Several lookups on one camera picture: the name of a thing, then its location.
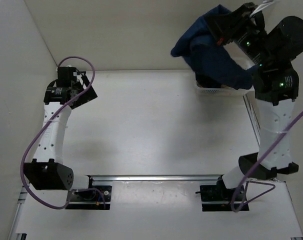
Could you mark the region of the dark blue denim trousers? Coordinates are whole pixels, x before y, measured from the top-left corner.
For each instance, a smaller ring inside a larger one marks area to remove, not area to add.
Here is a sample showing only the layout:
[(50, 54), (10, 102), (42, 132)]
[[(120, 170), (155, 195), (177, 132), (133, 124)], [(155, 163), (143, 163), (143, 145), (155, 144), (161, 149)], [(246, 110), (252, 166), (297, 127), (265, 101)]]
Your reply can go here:
[(223, 46), (217, 45), (205, 20), (207, 15), (225, 15), (231, 11), (219, 4), (201, 15), (178, 39), (170, 51), (174, 58), (182, 57), (195, 73), (198, 85), (203, 88), (249, 90), (253, 86), (253, 66), (247, 70), (238, 65)]

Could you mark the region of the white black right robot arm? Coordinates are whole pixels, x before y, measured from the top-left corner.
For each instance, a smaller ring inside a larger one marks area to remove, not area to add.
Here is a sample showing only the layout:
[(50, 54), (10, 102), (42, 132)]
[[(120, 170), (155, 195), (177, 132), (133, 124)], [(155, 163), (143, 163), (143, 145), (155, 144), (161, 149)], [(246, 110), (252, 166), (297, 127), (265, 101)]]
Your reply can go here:
[(236, 43), (257, 66), (253, 87), (260, 116), (259, 151), (241, 156), (238, 166), (218, 178), (216, 195), (227, 200), (249, 178), (269, 180), (299, 170), (291, 157), (288, 132), (299, 94), (292, 61), (303, 52), (303, 19), (287, 16), (266, 32), (261, 9), (249, 2), (205, 20), (219, 46)]

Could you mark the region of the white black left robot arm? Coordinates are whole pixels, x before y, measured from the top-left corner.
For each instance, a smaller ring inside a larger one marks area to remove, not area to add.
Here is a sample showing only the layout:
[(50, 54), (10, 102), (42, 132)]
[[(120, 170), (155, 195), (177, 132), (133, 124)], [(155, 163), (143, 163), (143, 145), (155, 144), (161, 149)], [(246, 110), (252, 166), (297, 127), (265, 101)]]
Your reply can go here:
[(59, 67), (57, 79), (46, 88), (44, 95), (44, 122), (31, 162), (24, 163), (23, 173), (36, 190), (79, 190), (80, 196), (91, 200), (96, 187), (87, 175), (79, 175), (63, 164), (63, 143), (67, 122), (72, 110), (97, 98), (89, 86), (86, 72), (75, 67)]

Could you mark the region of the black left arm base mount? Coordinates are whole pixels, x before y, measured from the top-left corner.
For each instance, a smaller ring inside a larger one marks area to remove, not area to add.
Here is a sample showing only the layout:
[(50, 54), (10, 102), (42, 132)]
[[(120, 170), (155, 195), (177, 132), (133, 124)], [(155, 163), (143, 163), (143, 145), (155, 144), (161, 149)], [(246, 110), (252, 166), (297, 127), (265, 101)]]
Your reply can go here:
[(111, 207), (113, 183), (103, 177), (90, 176), (89, 188), (92, 190), (76, 192), (72, 195), (66, 210), (108, 211)]

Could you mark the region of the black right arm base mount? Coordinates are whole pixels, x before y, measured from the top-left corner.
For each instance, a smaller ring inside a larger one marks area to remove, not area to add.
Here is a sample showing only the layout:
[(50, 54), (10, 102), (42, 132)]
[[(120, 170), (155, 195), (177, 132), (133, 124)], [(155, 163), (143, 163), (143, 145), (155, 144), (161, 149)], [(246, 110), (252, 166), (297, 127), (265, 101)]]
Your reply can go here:
[(200, 195), (203, 212), (232, 212), (231, 201), (235, 189), (227, 189), (222, 176), (215, 184), (199, 186), (196, 195)]

